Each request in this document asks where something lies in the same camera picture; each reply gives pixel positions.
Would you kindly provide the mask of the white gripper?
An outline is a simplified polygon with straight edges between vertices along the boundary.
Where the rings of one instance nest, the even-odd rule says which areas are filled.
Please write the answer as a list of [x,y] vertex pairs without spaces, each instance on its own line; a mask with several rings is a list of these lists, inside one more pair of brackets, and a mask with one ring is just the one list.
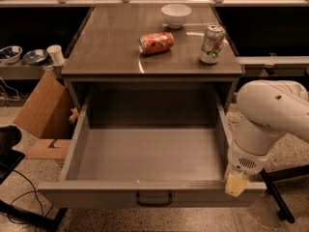
[[228,150],[228,162],[234,170],[225,174],[225,192],[234,197],[240,196],[248,187],[247,175],[255,175],[262,171],[268,160],[268,155],[257,156],[240,148],[235,140]]

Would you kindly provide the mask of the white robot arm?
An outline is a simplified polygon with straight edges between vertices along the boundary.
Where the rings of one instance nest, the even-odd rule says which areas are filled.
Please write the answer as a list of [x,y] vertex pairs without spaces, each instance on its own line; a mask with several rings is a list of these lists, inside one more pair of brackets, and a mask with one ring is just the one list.
[[289,80],[255,80],[237,93],[242,118],[231,141],[225,192],[240,196],[249,177],[262,171],[273,144],[285,134],[309,141],[308,92]]

